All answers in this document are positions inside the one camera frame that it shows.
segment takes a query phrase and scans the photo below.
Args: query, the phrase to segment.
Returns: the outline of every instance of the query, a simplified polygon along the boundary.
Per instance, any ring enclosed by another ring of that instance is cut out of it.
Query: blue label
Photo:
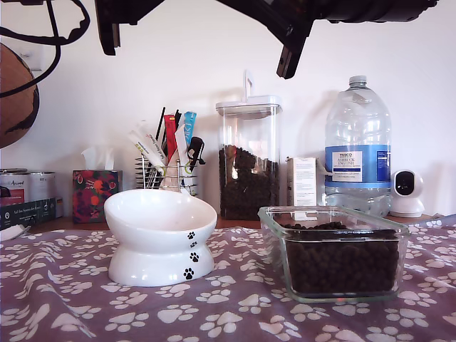
[[[326,169],[334,174],[326,176],[327,187],[375,189],[391,186],[389,145],[332,146],[325,152]]]

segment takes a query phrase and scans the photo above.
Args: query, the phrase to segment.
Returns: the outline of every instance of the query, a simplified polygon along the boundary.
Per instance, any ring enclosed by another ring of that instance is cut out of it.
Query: white ceramic cat bowl
[[[116,283],[173,285],[214,268],[206,241],[217,213],[200,199],[165,190],[129,190],[106,200],[105,215],[120,243],[108,270]]]

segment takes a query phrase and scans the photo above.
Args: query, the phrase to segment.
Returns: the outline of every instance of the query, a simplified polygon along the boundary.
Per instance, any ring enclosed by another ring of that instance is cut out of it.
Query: kibble
[[[341,222],[315,227],[285,224],[283,227],[288,234],[286,252],[294,291],[303,294],[365,293],[366,296],[392,291],[399,260],[398,241],[393,230],[357,232]],[[376,241],[316,242],[339,237],[368,237]]]
[[[261,207],[279,205],[279,164],[233,146],[219,151],[220,209],[225,219],[258,220]]]

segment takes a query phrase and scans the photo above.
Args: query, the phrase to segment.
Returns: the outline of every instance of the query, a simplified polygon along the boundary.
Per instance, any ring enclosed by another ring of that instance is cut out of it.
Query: white wall
[[[69,1],[54,1],[61,33],[81,16]],[[366,74],[393,120],[393,169],[409,168],[425,180],[426,212],[456,212],[456,1],[440,0],[409,24],[316,22],[296,76],[276,76],[281,44],[254,20],[213,0],[167,0],[140,21],[121,26],[122,48],[105,56],[93,21],[87,34],[63,48],[60,64],[39,86],[34,126],[1,151],[2,167],[56,170],[66,214],[71,212],[71,171],[83,167],[90,145],[114,145],[118,169],[133,186],[137,151],[125,137],[142,119],[158,123],[169,113],[195,110],[195,134],[206,142],[203,198],[219,205],[216,102],[241,96],[242,72],[251,70],[256,94],[284,100],[281,157],[321,155],[324,124],[336,92],[348,78]],[[51,34],[46,7],[2,5],[2,24]],[[46,49],[50,63],[53,49]]]

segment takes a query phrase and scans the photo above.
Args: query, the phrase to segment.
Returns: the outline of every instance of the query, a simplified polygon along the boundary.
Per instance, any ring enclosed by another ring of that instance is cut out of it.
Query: floral tissue box
[[[73,171],[73,222],[105,222],[105,201],[122,191],[122,171]]]

